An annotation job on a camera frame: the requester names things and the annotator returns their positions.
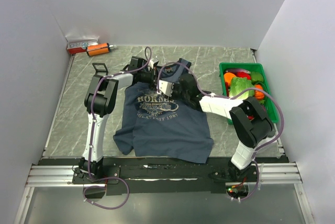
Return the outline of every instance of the green basket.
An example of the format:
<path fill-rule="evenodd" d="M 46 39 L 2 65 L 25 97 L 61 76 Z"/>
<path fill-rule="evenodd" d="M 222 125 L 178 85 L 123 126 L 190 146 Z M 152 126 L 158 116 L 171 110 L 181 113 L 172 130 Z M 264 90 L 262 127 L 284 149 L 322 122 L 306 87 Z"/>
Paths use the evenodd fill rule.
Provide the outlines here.
<path fill-rule="evenodd" d="M 220 68 L 222 90 L 225 96 L 227 96 L 227 92 L 226 92 L 226 85 L 225 85 L 225 80 L 224 80 L 224 72 L 226 69 L 230 69 L 230 68 L 239 68 L 239 69 L 245 69 L 248 71 L 257 71 L 261 73 L 264 77 L 264 85 L 266 87 L 266 90 L 271 95 L 271 91 L 269 88 L 269 84 L 267 83 L 267 80 L 266 80 L 263 66 L 260 63 L 220 63 L 219 68 Z M 273 102 L 270 99 L 267 99 L 264 106 L 272 122 L 277 123 L 278 114 L 277 114 L 277 110 Z M 228 119 L 228 124 L 232 125 L 232 121 L 230 119 Z"/>

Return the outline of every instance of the t-shirt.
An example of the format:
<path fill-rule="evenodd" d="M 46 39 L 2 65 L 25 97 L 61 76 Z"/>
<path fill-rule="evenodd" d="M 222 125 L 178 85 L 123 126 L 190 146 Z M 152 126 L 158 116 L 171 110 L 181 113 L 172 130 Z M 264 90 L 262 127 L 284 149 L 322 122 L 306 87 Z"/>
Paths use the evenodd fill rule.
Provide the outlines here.
<path fill-rule="evenodd" d="M 179 62 L 191 65 L 184 59 Z M 176 83 L 184 73 L 182 66 L 170 65 L 162 80 Z M 125 90 L 122 128 L 114 141 L 125 155 L 134 149 L 136 156 L 169 156 L 195 163 L 205 163 L 213 146 L 205 113 L 159 95 L 141 82 Z"/>

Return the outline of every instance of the white wall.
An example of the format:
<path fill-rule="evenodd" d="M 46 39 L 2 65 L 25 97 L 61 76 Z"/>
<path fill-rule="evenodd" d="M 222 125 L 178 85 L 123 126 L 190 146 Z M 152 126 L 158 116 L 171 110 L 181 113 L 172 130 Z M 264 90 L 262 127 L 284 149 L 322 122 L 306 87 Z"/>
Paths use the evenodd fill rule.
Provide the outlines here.
<path fill-rule="evenodd" d="M 257 49 L 284 0 L 47 0 L 68 41 Z"/>
<path fill-rule="evenodd" d="M 44 0 L 0 0 L 0 222 L 12 223 L 42 155 L 69 61 Z"/>
<path fill-rule="evenodd" d="M 256 57 L 286 120 L 317 223 L 335 220 L 335 0 L 285 0 Z"/>

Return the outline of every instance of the green cabbage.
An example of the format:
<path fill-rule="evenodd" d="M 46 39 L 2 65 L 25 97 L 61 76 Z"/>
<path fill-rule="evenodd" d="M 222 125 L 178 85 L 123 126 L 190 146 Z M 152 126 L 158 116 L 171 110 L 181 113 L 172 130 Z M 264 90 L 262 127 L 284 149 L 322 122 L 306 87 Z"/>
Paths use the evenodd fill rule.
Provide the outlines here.
<path fill-rule="evenodd" d="M 248 80 L 246 77 L 233 77 L 230 83 L 229 97 L 235 97 L 241 91 L 244 91 L 247 88 L 254 87 L 251 83 L 251 80 Z M 254 90 L 244 92 L 238 99 L 247 99 L 255 94 Z"/>

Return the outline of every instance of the gray marble surface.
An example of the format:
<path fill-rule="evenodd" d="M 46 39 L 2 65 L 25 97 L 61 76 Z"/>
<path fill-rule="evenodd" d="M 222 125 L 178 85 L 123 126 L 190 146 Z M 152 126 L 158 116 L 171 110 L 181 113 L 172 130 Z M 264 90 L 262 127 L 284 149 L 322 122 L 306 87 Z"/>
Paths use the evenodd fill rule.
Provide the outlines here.
<path fill-rule="evenodd" d="M 242 48 L 156 46 L 152 47 L 152 51 L 153 56 L 157 55 L 160 64 L 177 61 L 179 58 L 192 62 L 191 69 L 195 72 L 202 89 L 216 94 L 222 94 L 219 63 L 253 62 L 251 50 Z M 88 128 L 84 98 L 95 73 L 92 63 L 105 63 L 109 73 L 113 74 L 128 64 L 132 55 L 144 57 L 144 47 L 120 46 L 109 54 L 92 58 L 86 53 L 75 56 L 45 156 L 79 157 L 82 155 Z M 118 91 L 115 109 L 106 126 L 105 156 L 125 156 L 118 150 L 113 140 L 115 131 L 121 128 L 124 99 L 124 89 L 121 89 Z M 214 139 L 210 156 L 232 156 L 239 142 L 234 127 L 228 125 L 227 120 L 218 115 L 207 114 L 207 119 L 211 137 Z M 127 156 L 135 156 L 134 151 Z M 277 144 L 271 145 L 259 156 L 280 156 Z"/>

